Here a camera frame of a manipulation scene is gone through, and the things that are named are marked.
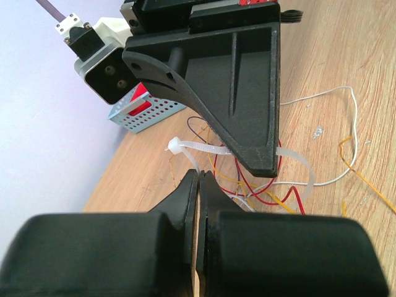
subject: wall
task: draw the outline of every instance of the wall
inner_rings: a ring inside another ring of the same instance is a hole
[[[121,0],[53,0],[91,24],[121,17]],[[124,131],[74,72],[75,54],[34,0],[2,1],[0,18],[0,259],[23,222],[78,212]]]

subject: white wire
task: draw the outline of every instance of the white wire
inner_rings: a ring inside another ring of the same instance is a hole
[[[251,207],[244,199],[240,198],[239,196],[232,194],[227,194],[227,195],[229,198],[235,198],[241,201],[251,212],[256,212],[256,210],[253,207]]]
[[[296,100],[293,100],[293,101],[281,103],[280,105],[282,105],[282,106],[289,105],[289,104],[293,104],[293,103],[296,103],[296,102],[299,102],[299,101],[304,101],[304,100],[307,100],[307,99],[319,97],[319,96],[328,94],[330,92],[333,92],[335,90],[339,90],[341,88],[347,88],[348,90],[351,91],[353,104],[355,106],[355,116],[353,118],[353,126],[352,126],[353,142],[355,143],[355,149],[354,149],[354,152],[353,152],[353,158],[352,158],[352,162],[351,162],[351,166],[353,166],[353,164],[355,164],[356,158],[358,157],[359,146],[358,146],[358,132],[357,132],[357,129],[356,129],[356,126],[357,126],[357,123],[358,123],[358,102],[356,101],[355,93],[353,92],[352,87],[341,86],[341,87],[337,87],[337,88],[332,88],[331,90],[324,91],[324,92],[316,94],[316,95],[312,95],[312,96],[296,99]],[[342,179],[349,172],[349,170],[350,170],[349,168],[346,169],[342,174],[340,174],[335,179],[332,179],[330,181],[326,181],[324,183],[315,183],[314,186],[315,187],[320,187],[320,186],[326,186],[328,184],[335,183],[336,181],[339,181],[340,179]],[[274,182],[272,184],[293,184],[295,186],[306,186],[307,185],[307,183],[294,182],[294,181],[276,181],[276,182]],[[266,187],[266,186],[268,186],[268,183],[255,188],[255,190],[262,189],[263,187]]]

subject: wood grain surface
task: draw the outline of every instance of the wood grain surface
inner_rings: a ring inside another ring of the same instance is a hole
[[[396,1],[394,0],[281,0],[282,10],[304,11],[300,24],[282,25],[281,102],[313,95],[340,85],[354,88],[359,106],[359,155],[355,169],[380,190],[392,204],[395,198],[395,48]],[[139,134],[128,133],[85,206],[86,212],[147,211],[174,189],[170,152],[174,136],[190,140],[186,109]],[[338,155],[338,143],[351,133],[353,104],[348,90],[302,101],[280,109],[280,139],[284,147],[298,151],[310,162],[316,182],[333,179],[346,169]],[[192,120],[199,131],[205,123]],[[318,126],[323,133],[313,135]],[[210,140],[220,143],[211,134]],[[352,143],[345,145],[351,160]],[[193,152],[202,170],[210,170],[207,155]],[[184,155],[171,159],[176,182],[191,164]],[[219,170],[236,177],[233,159],[219,157]],[[248,180],[264,184],[264,179]],[[278,180],[307,181],[308,170],[284,159]],[[236,184],[219,179],[235,190]],[[289,186],[271,191],[283,197]],[[348,217],[359,221],[376,248],[381,265],[396,294],[396,215],[353,173],[334,184],[315,187],[304,202],[307,214],[340,216],[346,202]],[[274,211],[254,201],[257,209]]]

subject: red component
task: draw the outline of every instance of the red component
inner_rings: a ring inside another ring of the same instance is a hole
[[[266,3],[266,2],[278,2],[278,0],[239,0],[239,5],[245,6],[245,5],[258,4],[258,3]]]
[[[147,89],[144,87],[144,85],[142,84],[137,85],[137,89],[131,98],[131,102],[138,99],[140,96],[144,95],[145,93],[147,93]],[[130,111],[128,114],[130,116],[135,116],[145,111],[147,108],[150,108],[151,106],[152,106],[151,102],[145,101],[142,105]]]

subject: white connector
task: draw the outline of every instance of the white connector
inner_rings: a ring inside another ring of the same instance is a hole
[[[63,40],[69,38],[69,32],[72,27],[83,27],[84,23],[81,21],[77,14],[71,14],[66,17],[62,22],[56,25],[55,29],[60,35],[62,35]]]

